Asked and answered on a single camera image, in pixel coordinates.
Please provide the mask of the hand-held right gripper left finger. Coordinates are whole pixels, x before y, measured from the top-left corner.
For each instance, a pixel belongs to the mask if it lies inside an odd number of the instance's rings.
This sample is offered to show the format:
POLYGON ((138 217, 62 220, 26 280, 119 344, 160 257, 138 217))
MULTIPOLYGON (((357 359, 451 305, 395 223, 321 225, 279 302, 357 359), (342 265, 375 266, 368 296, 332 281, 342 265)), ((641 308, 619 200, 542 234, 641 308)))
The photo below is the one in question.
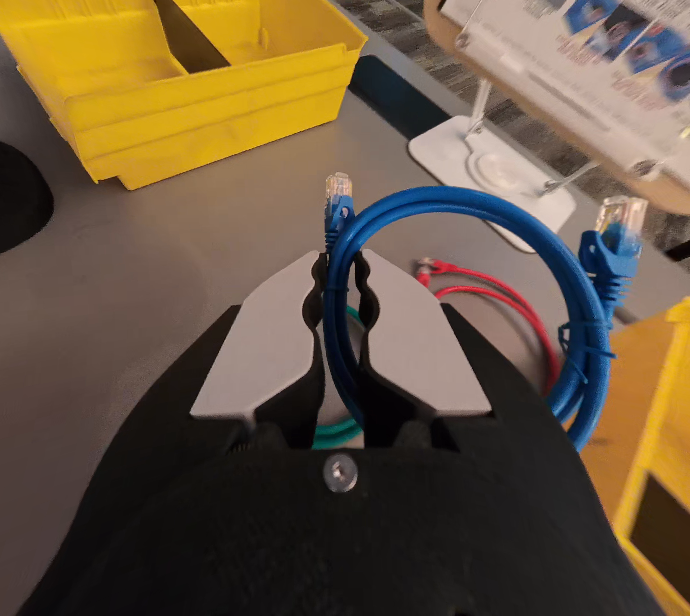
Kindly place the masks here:
POLYGON ((323 366, 322 260, 309 251, 247 296, 194 401, 193 418, 256 421, 261 406, 323 366))

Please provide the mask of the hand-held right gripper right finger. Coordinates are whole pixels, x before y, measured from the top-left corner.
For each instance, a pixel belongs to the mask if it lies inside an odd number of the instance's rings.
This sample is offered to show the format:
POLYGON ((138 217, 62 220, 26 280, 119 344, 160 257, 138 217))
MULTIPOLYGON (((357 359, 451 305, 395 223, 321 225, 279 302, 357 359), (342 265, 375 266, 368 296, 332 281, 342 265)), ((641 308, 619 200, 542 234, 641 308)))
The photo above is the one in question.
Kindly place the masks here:
POLYGON ((358 255, 356 283, 364 326, 356 379, 369 419, 492 413, 440 301, 427 288, 370 249, 358 255))

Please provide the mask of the yellow plastic bin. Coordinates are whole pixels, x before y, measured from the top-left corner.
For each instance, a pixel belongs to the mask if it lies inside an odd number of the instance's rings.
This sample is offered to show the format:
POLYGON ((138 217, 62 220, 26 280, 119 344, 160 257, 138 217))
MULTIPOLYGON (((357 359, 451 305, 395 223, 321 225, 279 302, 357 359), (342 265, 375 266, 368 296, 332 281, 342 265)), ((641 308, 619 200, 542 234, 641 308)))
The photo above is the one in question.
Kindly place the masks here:
POLYGON ((1 0, 1 37, 95 182, 128 190, 335 120, 367 36, 328 0, 174 0, 230 62, 188 74, 153 0, 1 0))
POLYGON ((607 402, 581 456, 667 615, 689 614, 689 298, 611 338, 607 402))

